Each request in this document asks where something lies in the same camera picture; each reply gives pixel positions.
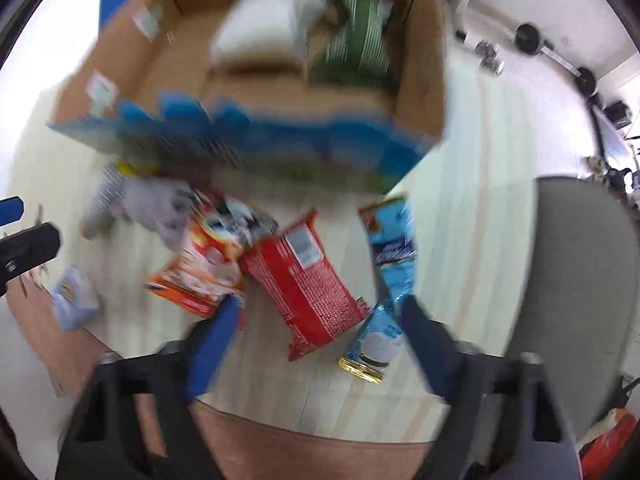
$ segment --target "white wall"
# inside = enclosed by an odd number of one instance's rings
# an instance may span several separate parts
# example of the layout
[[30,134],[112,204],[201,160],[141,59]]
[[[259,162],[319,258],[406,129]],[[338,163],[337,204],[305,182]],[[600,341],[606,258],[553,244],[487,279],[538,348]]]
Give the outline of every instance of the white wall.
[[479,0],[516,23],[532,22],[575,66],[601,77],[636,53],[606,0]]

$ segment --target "floor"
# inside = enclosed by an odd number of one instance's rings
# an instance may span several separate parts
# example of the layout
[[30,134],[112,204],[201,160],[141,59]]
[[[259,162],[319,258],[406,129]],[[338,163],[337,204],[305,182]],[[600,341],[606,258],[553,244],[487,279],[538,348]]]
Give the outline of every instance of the floor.
[[[97,16],[98,0],[44,0],[2,67],[0,192],[6,188],[12,153],[37,95],[78,65],[97,35]],[[468,19],[479,33],[495,34],[472,10]],[[472,55],[459,47],[451,53]],[[538,133],[538,173],[586,174],[583,159],[594,153],[595,146],[589,118],[571,80],[548,60],[516,53],[508,42],[502,42],[500,56],[506,63],[502,78],[517,81],[530,96],[531,120]],[[638,341],[634,347],[638,347],[635,362],[640,375],[640,336]],[[0,404],[16,430],[20,451],[39,479],[53,478],[56,439],[70,403],[55,397],[44,366],[2,303],[0,368],[11,379],[0,381]]]

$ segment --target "cardboard box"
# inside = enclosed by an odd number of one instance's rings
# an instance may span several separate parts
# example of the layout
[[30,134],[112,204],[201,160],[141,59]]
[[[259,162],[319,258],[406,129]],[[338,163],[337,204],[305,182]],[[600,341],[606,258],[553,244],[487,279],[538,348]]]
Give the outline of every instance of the cardboard box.
[[380,193],[440,139],[438,0],[392,0],[397,95],[311,86],[302,73],[214,74],[209,43],[234,1],[124,2],[63,90],[53,129],[105,153],[190,166],[222,160]]

